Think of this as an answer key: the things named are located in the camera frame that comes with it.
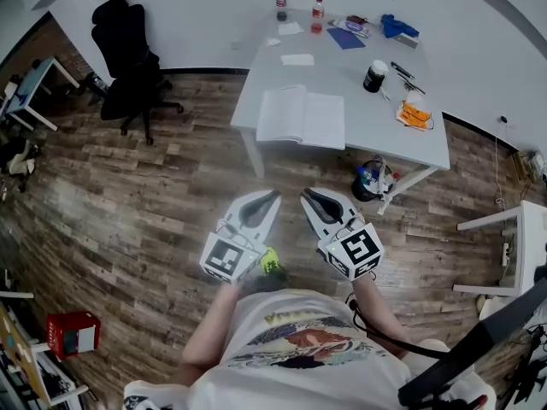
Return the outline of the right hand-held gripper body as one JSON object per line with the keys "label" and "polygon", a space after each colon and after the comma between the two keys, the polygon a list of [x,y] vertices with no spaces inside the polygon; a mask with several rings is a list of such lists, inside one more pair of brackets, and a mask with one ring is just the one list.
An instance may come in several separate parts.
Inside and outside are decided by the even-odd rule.
{"label": "right hand-held gripper body", "polygon": [[321,239],[318,250],[325,261],[349,281],[373,271],[385,256],[376,230],[361,214]]}

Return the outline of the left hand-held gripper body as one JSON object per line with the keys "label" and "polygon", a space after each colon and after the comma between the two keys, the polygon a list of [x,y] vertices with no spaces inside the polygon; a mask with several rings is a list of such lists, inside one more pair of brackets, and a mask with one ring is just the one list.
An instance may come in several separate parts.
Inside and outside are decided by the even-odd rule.
{"label": "left hand-held gripper body", "polygon": [[264,243],[220,220],[205,242],[200,267],[210,277],[230,285],[240,284],[266,254]]}

